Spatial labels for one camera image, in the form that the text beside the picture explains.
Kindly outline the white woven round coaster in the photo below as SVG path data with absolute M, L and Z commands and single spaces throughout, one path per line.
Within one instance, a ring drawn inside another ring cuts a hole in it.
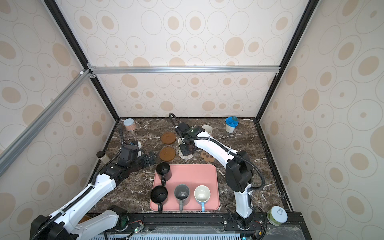
M 182 151 L 179 150 L 179 156 L 180 156 L 180 158 L 182 158 L 183 160 L 189 160 L 189 159 L 191 159 L 191 158 L 193 157 L 193 154 L 189 154 L 189 155 L 187 155 L 187 156 L 184 156 L 183 153 L 182 153 Z

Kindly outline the light brown wooden coaster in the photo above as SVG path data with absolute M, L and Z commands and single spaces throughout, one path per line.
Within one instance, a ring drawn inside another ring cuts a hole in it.
M 159 157 L 164 162 L 173 160 L 176 156 L 176 151 L 173 147 L 164 147 L 159 153 Z

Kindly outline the dark brown wooden coaster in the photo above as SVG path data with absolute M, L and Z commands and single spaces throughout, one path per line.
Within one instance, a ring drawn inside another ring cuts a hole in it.
M 162 143 L 166 144 L 166 145 L 171 145 L 173 144 L 175 141 L 177 140 L 177 137 L 174 133 L 170 133 L 170 132 L 167 132 L 167 133 L 164 133 L 162 136 L 161 136 L 161 141 Z

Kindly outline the cork paw print coaster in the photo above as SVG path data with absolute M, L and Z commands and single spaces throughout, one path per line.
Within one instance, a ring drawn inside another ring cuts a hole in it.
M 208 162 L 208 163 L 213 163 L 216 160 L 212 155 L 208 154 L 205 151 L 202 151 L 201 157 L 205 162 Z

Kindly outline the pink handled white mug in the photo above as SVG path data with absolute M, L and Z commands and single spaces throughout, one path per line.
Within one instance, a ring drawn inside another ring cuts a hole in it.
M 203 125 L 202 128 L 207 132 L 207 134 L 212 135 L 213 128 L 209 125 Z

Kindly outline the green handled white mug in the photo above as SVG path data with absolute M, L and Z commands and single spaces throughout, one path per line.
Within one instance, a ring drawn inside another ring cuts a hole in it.
M 183 145 L 183 141 L 181 138 L 178 139 L 178 146 L 179 146 L 179 155 L 182 156 L 183 153 L 182 153 L 182 149 L 181 149 L 181 146 Z

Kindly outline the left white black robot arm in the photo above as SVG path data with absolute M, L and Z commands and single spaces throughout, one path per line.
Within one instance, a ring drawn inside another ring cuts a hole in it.
M 94 175 L 88 186 L 60 209 L 47 217 L 40 215 L 31 224 L 31 240 L 89 240 L 106 230 L 123 231 L 128 227 L 129 217 L 126 210 L 112 206 L 102 214 L 83 223 L 81 219 L 105 195 L 115 189 L 132 173 L 153 166 L 157 155 L 154 152 L 134 160 L 117 162 L 110 160 L 100 172 Z

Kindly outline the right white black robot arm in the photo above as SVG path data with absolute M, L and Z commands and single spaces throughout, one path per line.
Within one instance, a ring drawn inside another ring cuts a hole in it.
M 245 151 L 236 152 L 212 137 L 182 138 L 184 150 L 192 152 L 199 148 L 213 156 L 226 169 L 228 187 L 234 191 L 236 213 L 234 222 L 246 230 L 252 224 L 254 210 L 252 193 L 265 187 L 265 178 Z

